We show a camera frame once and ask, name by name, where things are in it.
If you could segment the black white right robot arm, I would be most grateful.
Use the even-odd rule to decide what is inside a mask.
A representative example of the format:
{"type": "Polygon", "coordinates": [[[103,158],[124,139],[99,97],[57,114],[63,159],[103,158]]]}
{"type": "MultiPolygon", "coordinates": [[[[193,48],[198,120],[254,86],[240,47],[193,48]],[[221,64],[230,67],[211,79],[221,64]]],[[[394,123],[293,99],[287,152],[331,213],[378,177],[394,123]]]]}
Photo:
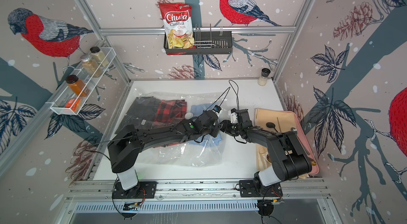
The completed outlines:
{"type": "Polygon", "coordinates": [[[254,174],[253,182],[259,188],[284,182],[312,171],[312,164],[296,132],[269,132],[254,126],[248,110],[232,109],[231,118],[220,123],[220,130],[232,137],[241,137],[247,143],[266,147],[271,166],[254,174]]]}

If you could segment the grey pinstriped shirt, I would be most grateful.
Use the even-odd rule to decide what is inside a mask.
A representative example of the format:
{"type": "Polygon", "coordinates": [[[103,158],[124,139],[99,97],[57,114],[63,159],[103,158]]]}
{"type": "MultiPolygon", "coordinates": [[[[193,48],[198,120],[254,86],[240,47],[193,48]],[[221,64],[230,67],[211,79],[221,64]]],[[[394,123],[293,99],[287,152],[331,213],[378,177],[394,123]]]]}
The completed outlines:
{"type": "Polygon", "coordinates": [[[136,129],[152,129],[160,102],[155,97],[137,97],[121,120],[116,134],[127,125],[133,125],[136,129]]]}

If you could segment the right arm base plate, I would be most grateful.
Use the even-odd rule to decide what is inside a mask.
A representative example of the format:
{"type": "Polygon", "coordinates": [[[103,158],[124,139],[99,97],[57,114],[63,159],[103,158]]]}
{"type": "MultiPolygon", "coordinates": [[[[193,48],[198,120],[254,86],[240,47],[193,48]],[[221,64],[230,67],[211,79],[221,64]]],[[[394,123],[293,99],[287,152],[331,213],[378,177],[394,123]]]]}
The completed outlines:
{"type": "Polygon", "coordinates": [[[241,197],[283,197],[280,183],[263,186],[254,180],[239,180],[238,185],[241,197]]]}

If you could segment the clear plastic vacuum bag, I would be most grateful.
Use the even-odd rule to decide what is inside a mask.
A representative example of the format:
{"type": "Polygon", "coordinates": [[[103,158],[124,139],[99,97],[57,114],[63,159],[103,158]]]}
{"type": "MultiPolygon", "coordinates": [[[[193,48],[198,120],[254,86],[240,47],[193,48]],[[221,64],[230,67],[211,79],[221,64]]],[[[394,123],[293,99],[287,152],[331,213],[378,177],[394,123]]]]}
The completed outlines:
{"type": "Polygon", "coordinates": [[[224,142],[220,92],[139,95],[108,143],[111,167],[119,172],[136,162],[178,166],[214,166],[222,162],[224,142]]]}

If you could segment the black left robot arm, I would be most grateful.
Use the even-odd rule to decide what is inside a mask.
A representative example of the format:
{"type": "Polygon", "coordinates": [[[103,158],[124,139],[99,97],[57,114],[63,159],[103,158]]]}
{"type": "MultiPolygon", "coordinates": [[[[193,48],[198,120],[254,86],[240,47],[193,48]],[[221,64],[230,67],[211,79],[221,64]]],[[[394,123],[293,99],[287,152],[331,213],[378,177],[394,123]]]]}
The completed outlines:
{"type": "Polygon", "coordinates": [[[219,112],[213,109],[167,127],[146,130],[127,125],[107,145],[111,170],[118,176],[122,189],[128,191],[138,185],[134,164],[143,150],[196,141],[206,135],[217,137],[220,131],[218,119],[219,112]]]}

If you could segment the red black plaid shirt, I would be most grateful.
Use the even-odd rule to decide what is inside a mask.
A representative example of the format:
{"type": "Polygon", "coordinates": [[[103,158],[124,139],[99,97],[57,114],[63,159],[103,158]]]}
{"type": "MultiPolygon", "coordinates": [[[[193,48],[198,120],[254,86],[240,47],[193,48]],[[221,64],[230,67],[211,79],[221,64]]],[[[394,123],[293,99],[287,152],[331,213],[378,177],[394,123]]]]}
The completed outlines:
{"type": "Polygon", "coordinates": [[[184,119],[187,106],[185,100],[161,100],[153,120],[153,128],[178,124],[184,119]]]}

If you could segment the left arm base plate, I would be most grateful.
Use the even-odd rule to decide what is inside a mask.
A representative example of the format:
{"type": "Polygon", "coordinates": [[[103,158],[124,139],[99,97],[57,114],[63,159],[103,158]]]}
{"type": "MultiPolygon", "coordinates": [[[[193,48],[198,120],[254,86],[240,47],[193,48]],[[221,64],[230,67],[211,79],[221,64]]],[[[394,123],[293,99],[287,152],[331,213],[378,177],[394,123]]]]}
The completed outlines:
{"type": "Polygon", "coordinates": [[[113,199],[153,199],[158,183],[156,181],[139,182],[135,187],[124,190],[120,181],[115,182],[112,190],[113,199]]]}

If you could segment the light blue cloth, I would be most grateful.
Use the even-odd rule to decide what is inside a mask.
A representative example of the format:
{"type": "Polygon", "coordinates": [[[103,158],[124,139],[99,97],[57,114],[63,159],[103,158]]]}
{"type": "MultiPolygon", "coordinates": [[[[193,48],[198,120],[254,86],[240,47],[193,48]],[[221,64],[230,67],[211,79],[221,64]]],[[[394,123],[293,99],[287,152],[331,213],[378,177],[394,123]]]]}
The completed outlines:
{"type": "MultiPolygon", "coordinates": [[[[194,116],[200,116],[203,111],[209,110],[210,104],[200,104],[200,105],[192,105],[190,112],[194,116]]],[[[188,144],[197,145],[197,146],[204,146],[204,144],[208,143],[209,147],[218,147],[219,144],[222,142],[221,134],[219,133],[217,137],[211,137],[210,135],[205,135],[203,139],[199,139],[198,142],[189,141],[188,144]]]]}

